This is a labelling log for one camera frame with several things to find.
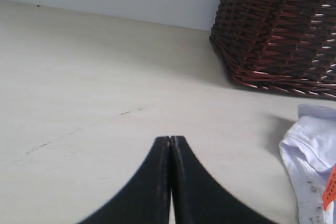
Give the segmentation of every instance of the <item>orange label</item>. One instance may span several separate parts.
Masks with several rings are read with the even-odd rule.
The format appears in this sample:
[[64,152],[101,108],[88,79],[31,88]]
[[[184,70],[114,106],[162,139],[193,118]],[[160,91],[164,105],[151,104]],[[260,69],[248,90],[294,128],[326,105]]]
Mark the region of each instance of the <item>orange label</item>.
[[331,171],[328,183],[325,188],[326,189],[322,195],[324,210],[326,210],[329,204],[336,199],[336,165]]

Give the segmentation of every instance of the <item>white floor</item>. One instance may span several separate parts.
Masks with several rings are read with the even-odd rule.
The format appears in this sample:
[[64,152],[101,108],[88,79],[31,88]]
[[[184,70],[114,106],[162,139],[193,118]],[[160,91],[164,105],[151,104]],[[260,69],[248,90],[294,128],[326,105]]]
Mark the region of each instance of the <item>white floor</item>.
[[0,2],[0,223],[76,223],[159,135],[272,220],[297,223],[278,143],[297,105],[228,84],[198,30]]

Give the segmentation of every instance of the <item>wicker basket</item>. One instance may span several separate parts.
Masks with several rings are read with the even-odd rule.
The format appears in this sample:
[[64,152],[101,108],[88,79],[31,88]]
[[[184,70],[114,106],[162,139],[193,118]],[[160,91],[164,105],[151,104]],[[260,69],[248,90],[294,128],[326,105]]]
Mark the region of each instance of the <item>wicker basket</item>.
[[220,0],[210,40],[233,83],[336,99],[336,0]]

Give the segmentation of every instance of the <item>brown wicker basket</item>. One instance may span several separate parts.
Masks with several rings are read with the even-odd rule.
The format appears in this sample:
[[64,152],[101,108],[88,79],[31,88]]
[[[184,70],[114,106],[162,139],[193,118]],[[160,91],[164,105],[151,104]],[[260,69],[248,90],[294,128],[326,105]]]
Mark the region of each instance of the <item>brown wicker basket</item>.
[[210,40],[233,83],[336,99],[336,0],[220,0]]

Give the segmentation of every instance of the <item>white fabric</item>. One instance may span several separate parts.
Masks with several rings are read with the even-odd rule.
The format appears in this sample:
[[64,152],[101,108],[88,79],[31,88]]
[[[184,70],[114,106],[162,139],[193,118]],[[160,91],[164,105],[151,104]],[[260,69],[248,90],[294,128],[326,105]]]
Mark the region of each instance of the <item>white fabric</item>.
[[334,203],[323,210],[322,194],[336,163],[336,110],[300,105],[299,120],[280,142],[293,185],[300,224],[336,224]]

